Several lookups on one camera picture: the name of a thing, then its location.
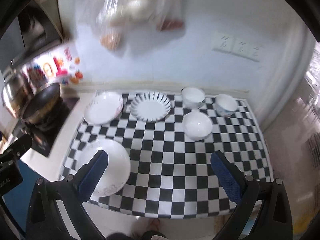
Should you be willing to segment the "white plate grey floral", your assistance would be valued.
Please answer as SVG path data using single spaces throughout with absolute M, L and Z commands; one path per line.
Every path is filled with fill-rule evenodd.
M 127 150 L 111 139 L 101 139 L 88 143 L 76 161 L 75 170 L 89 163 L 99 150 L 108 155 L 108 166 L 93 191 L 95 197 L 108 197 L 120 191 L 129 179 L 131 161 Z

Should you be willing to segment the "plain white bowl front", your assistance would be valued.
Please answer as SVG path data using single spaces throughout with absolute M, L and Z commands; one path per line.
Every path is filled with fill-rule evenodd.
M 182 126 L 185 135 L 193 141 L 206 139 L 213 132 L 211 118 L 199 111 L 186 114 L 183 118 Z

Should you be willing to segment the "white plate floral rim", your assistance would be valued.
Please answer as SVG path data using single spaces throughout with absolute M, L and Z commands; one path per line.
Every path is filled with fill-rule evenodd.
M 84 111 L 84 120 L 89 124 L 103 125 L 111 122 L 122 111 L 123 97 L 116 92 L 97 94 Z

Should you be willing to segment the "white bowl blue pattern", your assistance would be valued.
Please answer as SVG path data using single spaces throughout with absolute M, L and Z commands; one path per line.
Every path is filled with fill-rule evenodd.
M 215 110 L 218 116 L 229 118 L 238 110 L 238 103 L 230 95 L 219 94 L 215 98 Z

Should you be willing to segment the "white plate black striped rim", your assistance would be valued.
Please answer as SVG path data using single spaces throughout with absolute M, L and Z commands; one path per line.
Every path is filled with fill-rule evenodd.
M 137 94 L 130 104 L 130 113 L 143 122 L 158 122 L 171 110 L 171 101 L 160 92 Z

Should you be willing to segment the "blue lower cabinet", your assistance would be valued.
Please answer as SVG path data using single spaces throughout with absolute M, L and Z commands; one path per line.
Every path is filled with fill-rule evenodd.
M 41 176 L 21 160 L 18 164 L 23 181 L 4 195 L 4 201 L 16 222 L 25 231 L 30 198 L 34 185 Z

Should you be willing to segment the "black induction cooktop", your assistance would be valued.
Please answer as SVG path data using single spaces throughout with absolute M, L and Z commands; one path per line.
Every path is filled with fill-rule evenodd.
M 30 135 L 33 140 L 31 148 L 48 157 L 60 129 L 79 100 L 79 97 L 61 98 L 52 111 L 38 124 L 28 125 L 18 121 L 13 130 L 13 136 L 19 138 L 23 134 Z

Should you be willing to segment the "black white checkered cloth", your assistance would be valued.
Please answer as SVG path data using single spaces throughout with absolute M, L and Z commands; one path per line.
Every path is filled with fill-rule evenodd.
M 124 110 L 107 125 L 81 120 L 63 162 L 60 177 L 76 172 L 89 142 L 112 139 L 122 144 L 131 159 L 131 174 L 124 187 L 109 197 L 92 197 L 100 207 L 143 217 L 171 219 L 206 218 L 230 213 L 230 202 L 210 165 L 215 151 L 226 155 L 244 174 L 271 181 L 272 168 L 263 135 L 245 100 L 230 118 L 217 116 L 214 97 L 206 99 L 201 112 L 213 122 L 212 134 L 192 141 L 183 132 L 188 113 L 179 95 L 169 96 L 172 108 L 157 123 L 135 119 L 130 113 L 134 92 L 123 95 Z

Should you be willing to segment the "black frying pan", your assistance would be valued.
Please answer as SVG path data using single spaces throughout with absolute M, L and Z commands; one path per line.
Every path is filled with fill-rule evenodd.
M 47 117 L 60 99 L 60 84 L 47 85 L 27 103 L 21 116 L 22 121 L 31 125 L 38 124 Z

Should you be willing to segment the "stainless steel steamer pot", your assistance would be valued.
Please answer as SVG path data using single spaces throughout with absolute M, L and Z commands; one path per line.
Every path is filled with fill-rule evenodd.
M 22 72 L 11 72 L 4 77 L 2 89 L 4 107 L 14 118 L 20 118 L 25 105 L 34 96 L 27 77 Z

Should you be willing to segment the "black range hood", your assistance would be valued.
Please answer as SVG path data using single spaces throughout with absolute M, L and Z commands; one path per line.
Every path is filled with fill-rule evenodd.
M 1 72 L 20 67 L 62 41 L 57 0 L 31 0 L 1 37 Z

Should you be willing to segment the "plastic bag with buns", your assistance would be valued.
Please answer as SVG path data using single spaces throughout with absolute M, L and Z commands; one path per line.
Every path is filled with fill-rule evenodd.
M 133 29 L 152 26 L 171 0 L 77 0 L 80 23 L 88 26 L 106 50 L 115 52 L 123 35 Z

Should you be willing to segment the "plastic bag with red food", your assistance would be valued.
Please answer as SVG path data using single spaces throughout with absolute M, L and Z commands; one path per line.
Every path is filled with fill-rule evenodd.
M 158 31 L 172 31 L 184 28 L 182 0 L 171 0 L 156 21 Z

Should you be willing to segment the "colourful wall stickers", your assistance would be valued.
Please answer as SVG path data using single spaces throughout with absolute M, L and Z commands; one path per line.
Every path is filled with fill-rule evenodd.
M 84 78 L 80 70 L 80 57 L 74 45 L 58 46 L 35 57 L 22 67 L 22 72 L 36 89 L 48 83 L 77 85 Z

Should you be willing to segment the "triple wall power socket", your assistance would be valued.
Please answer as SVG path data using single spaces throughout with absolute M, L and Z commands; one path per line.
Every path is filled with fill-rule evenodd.
M 243 57 L 254 62 L 260 62 L 263 55 L 263 46 L 220 31 L 213 33 L 212 50 Z

